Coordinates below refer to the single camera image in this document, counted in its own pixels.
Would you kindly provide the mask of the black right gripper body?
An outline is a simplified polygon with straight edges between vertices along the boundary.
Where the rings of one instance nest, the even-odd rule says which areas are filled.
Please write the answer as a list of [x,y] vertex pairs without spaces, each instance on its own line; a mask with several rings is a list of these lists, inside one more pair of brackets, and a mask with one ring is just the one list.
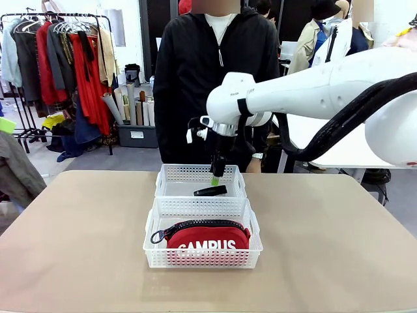
[[233,138],[231,136],[222,136],[214,134],[212,138],[212,162],[217,163],[226,161],[228,154],[233,147]]

